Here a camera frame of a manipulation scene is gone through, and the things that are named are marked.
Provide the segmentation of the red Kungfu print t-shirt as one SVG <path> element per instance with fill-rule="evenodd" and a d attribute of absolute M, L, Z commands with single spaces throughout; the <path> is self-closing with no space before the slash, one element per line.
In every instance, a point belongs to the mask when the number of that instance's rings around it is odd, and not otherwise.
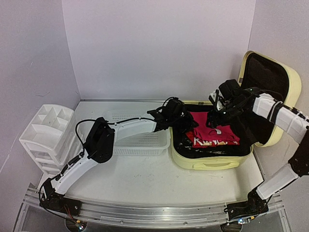
<path fill-rule="evenodd" d="M 224 132 L 218 129 L 211 130 L 206 135 L 195 135 L 193 131 L 186 136 L 194 148 L 218 147 L 224 145 L 240 145 L 240 138 L 232 132 Z"/>

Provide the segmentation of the pale yellow hard-shell suitcase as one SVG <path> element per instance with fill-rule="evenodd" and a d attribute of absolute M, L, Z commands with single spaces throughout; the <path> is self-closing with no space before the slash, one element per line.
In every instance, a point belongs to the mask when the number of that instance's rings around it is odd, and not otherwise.
<path fill-rule="evenodd" d="M 301 93 L 301 78 L 291 67 L 276 61 L 263 54 L 248 51 L 243 58 L 238 84 L 247 89 L 259 87 L 270 90 L 271 95 L 290 107 L 294 107 Z M 253 113 L 244 113 L 235 118 L 230 125 L 231 130 L 240 138 L 240 145 L 250 145 L 250 154 L 244 157 L 210 157 L 188 159 L 179 155 L 173 147 L 172 158 L 174 162 L 189 170 L 224 170 L 238 167 L 252 153 L 254 146 L 271 146 L 278 142 L 281 132 L 264 118 Z"/>

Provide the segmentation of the white perforated plastic basket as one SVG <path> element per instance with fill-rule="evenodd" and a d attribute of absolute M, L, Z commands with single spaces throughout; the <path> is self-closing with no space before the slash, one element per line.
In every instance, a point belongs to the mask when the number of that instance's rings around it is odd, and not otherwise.
<path fill-rule="evenodd" d="M 118 122 L 129 118 L 145 117 L 146 111 L 111 110 L 102 114 L 109 122 Z M 159 156 L 170 146 L 170 131 L 142 133 L 118 140 L 113 148 L 115 156 Z"/>

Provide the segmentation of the white plastic drawer organizer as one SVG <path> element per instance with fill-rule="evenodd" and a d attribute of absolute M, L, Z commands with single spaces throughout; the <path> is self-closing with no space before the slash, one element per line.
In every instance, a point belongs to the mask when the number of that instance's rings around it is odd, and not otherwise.
<path fill-rule="evenodd" d="M 20 136 L 23 148 L 48 177 L 57 175 L 81 149 L 76 123 L 72 109 L 44 104 Z"/>

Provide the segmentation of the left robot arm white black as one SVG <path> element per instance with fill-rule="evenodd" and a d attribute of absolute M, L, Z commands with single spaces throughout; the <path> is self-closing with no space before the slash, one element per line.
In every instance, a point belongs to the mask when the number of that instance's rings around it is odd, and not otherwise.
<path fill-rule="evenodd" d="M 62 197 L 80 177 L 98 164 L 106 163 L 112 158 L 114 144 L 117 141 L 170 127 L 187 132 L 198 126 L 190 113 L 183 112 L 168 116 L 159 113 L 153 117 L 149 111 L 143 117 L 114 123 L 108 122 L 103 117 L 92 121 L 94 124 L 82 145 L 82 151 L 70 160 L 59 174 L 46 179 L 40 188 L 46 203 L 54 211 L 60 211 L 65 207 Z"/>

